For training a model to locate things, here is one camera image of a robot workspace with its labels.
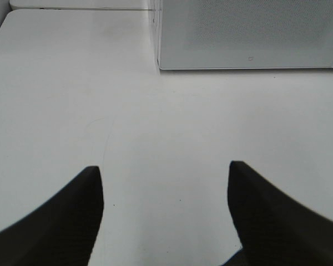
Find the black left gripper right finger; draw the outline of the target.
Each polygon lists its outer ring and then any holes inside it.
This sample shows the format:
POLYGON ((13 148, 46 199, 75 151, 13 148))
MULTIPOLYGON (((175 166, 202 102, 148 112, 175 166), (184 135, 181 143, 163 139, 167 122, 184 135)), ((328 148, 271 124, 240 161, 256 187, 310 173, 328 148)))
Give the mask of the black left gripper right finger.
POLYGON ((333 265, 333 221, 243 161, 230 163, 227 203, 241 248, 225 265, 333 265))

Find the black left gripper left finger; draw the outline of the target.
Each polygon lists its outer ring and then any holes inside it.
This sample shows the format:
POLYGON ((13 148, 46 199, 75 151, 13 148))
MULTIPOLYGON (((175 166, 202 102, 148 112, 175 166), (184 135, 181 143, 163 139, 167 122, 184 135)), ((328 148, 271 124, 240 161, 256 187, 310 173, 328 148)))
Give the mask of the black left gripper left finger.
POLYGON ((103 216, 98 166, 0 231, 0 265, 88 265, 103 216))

